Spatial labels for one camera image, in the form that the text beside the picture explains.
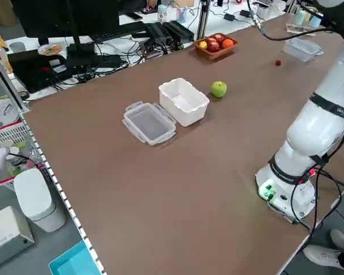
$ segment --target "shoe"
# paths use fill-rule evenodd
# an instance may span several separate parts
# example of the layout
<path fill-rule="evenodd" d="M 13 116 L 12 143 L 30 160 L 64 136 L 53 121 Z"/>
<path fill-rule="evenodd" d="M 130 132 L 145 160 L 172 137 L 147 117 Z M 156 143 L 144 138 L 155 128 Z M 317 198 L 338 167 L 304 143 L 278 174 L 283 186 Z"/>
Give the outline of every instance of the shoe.
<path fill-rule="evenodd" d="M 338 260 L 338 256 L 341 253 L 339 250 L 318 245 L 308 245 L 303 249 L 303 253 L 311 262 L 314 262 L 317 265 L 344 269 Z"/>
<path fill-rule="evenodd" d="M 334 245 L 344 252 L 344 234 L 337 229 L 332 229 L 332 231 L 330 231 L 330 237 Z"/>

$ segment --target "table surface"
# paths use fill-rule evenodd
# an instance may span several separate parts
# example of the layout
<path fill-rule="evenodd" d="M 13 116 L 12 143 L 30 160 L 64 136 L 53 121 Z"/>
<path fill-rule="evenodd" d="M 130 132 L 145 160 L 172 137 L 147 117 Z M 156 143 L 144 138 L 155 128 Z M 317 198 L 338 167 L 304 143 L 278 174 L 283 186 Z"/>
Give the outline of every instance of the table surface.
<path fill-rule="evenodd" d="M 183 23 L 184 26 L 189 27 L 189 29 L 196 35 L 197 33 L 197 28 L 198 28 L 198 22 L 199 22 L 199 17 L 196 18 L 196 16 L 198 16 L 198 14 L 200 14 L 201 9 L 197 9 L 199 6 L 199 2 L 200 0 L 196 0 L 195 1 L 195 5 L 194 7 L 192 7 L 194 15 L 192 15 L 191 13 L 187 12 L 187 19 L 186 22 Z M 253 22 L 249 19 L 249 18 L 245 18 L 240 16 L 239 14 L 236 14 L 237 19 L 241 20 L 241 21 L 233 21 L 233 22 L 229 22 L 225 19 L 223 19 L 222 13 L 224 10 L 228 9 L 226 12 L 230 13 L 230 14 L 234 14 L 242 9 L 248 9 L 247 8 L 247 4 L 242 4 L 242 5 L 235 5 L 234 3 L 231 3 L 230 5 L 227 6 L 227 4 L 224 4 L 223 7 L 215 7 L 213 5 L 214 3 L 212 2 L 210 10 L 212 12 L 209 13 L 209 20 L 208 20 L 208 25 L 206 27 L 206 35 L 211 35 L 214 34 L 216 32 L 222 32 L 222 33 L 231 33 L 231 32 L 235 32 L 236 30 L 240 30 L 243 28 L 247 28 L 250 26 L 250 24 L 253 24 Z M 140 14 L 143 17 L 143 22 L 145 23 L 154 23 L 157 21 L 157 14 Z M 273 12 L 270 15 L 270 18 L 274 18 L 279 16 L 280 13 L 276 13 Z M 172 6 L 170 6 L 168 8 L 168 13 L 167 13 L 167 18 L 168 20 L 175 20 L 176 19 L 176 9 L 173 8 Z M 131 18 L 127 17 L 126 15 L 121 15 L 120 16 L 120 24 L 125 24 L 125 23 L 130 23 L 130 22 L 134 22 Z M 87 43 L 87 42 L 91 42 L 92 40 L 88 37 L 88 36 L 82 36 L 80 37 L 80 40 L 82 43 Z M 109 40 L 109 41 L 105 41 L 102 44 L 98 44 L 100 50 L 102 51 L 102 53 L 107 53 L 107 54 L 122 54 L 122 52 L 128 52 L 130 49 L 135 50 L 139 44 L 135 44 L 135 41 L 145 41 L 146 38 L 141 38 L 141 39 L 132 39 L 131 36 L 125 36 L 123 38 L 117 38 L 117 39 L 113 39 L 113 40 Z M 59 37 L 59 38 L 50 38 L 49 39 L 50 43 L 60 43 L 62 45 L 62 47 L 64 48 L 63 51 L 60 52 L 60 55 L 64 56 L 66 58 L 67 53 L 66 53 L 66 43 L 67 44 L 71 44 L 74 43 L 73 38 L 72 37 Z M 12 39 L 12 40 L 7 40 L 6 41 L 8 45 L 10 45 L 11 43 L 14 42 L 22 42 L 25 44 L 26 46 L 26 50 L 34 50 L 34 49 L 38 49 L 39 48 L 39 44 L 38 44 L 38 39 L 36 38 L 28 38 L 28 37 L 20 37 L 20 38 L 16 38 L 16 39 Z M 186 43 L 184 44 L 184 46 L 189 46 L 191 43 Z M 95 51 L 97 53 L 99 53 L 99 48 L 95 47 Z M 130 63 L 131 66 L 137 61 L 139 60 L 138 56 L 135 57 L 131 57 L 130 58 Z M 108 68 L 105 69 L 98 69 L 97 71 L 107 71 L 109 70 Z M 12 79 L 13 85 L 18 89 L 18 90 L 22 90 L 23 86 L 21 85 L 21 83 L 15 79 L 14 74 L 9 75 L 9 77 Z M 74 83 L 76 84 L 77 81 L 72 78 L 69 80 L 66 80 L 67 83 L 71 84 Z M 67 89 L 69 88 L 69 85 L 61 85 L 59 84 L 59 86 L 62 89 Z M 57 90 L 54 87 L 48 87 L 46 89 L 40 90 L 34 94 L 31 94 L 29 97 L 29 100 L 37 100 L 40 99 L 42 97 L 51 95 L 53 93 L 56 93 Z"/>
<path fill-rule="evenodd" d="M 266 23 L 286 36 L 288 16 Z M 25 119 L 109 274 L 275 274 L 308 232 L 268 210 L 255 173 L 283 144 L 286 130 L 325 76 L 340 47 L 314 38 L 324 55 L 301 62 L 284 43 L 254 28 L 231 36 L 233 54 L 207 61 L 187 48 L 77 85 L 33 103 Z M 275 66 L 275 60 L 282 66 Z M 126 106 L 158 102 L 158 86 L 183 77 L 209 93 L 204 119 L 159 146 L 134 138 Z M 344 148 L 327 170 L 344 181 Z M 320 183 L 319 215 L 337 197 Z"/>

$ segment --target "computer monitor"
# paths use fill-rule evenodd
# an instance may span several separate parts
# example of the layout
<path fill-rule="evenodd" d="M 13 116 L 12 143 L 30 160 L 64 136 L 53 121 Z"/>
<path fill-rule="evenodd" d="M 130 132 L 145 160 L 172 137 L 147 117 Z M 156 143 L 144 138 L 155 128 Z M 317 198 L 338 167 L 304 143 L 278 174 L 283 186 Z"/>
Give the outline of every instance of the computer monitor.
<path fill-rule="evenodd" d="M 142 11 L 147 6 L 146 0 L 118 0 L 119 15 Z"/>
<path fill-rule="evenodd" d="M 108 33 L 119 26 L 117 0 L 11 0 L 28 37 L 73 36 L 69 1 L 78 35 Z"/>

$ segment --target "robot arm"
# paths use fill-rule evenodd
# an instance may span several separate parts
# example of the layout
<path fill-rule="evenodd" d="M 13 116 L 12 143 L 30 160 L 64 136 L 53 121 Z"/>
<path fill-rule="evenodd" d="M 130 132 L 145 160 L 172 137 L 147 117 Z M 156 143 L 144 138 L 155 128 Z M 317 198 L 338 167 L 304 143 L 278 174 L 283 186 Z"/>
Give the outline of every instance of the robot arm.
<path fill-rule="evenodd" d="M 314 0 L 314 6 L 329 22 L 344 26 L 344 0 Z M 305 174 L 341 138 L 344 138 L 344 46 L 289 127 L 287 140 L 257 172 L 259 195 L 292 220 L 305 217 L 316 203 L 315 190 Z"/>

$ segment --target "green apple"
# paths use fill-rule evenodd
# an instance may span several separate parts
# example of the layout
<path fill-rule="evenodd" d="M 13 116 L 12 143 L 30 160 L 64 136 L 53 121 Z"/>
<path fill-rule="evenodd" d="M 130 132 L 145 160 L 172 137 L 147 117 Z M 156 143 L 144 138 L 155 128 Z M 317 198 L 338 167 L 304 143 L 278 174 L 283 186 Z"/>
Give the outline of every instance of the green apple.
<path fill-rule="evenodd" d="M 223 97 L 227 92 L 227 85 L 222 81 L 216 81 L 212 86 L 212 95 L 215 97 Z"/>

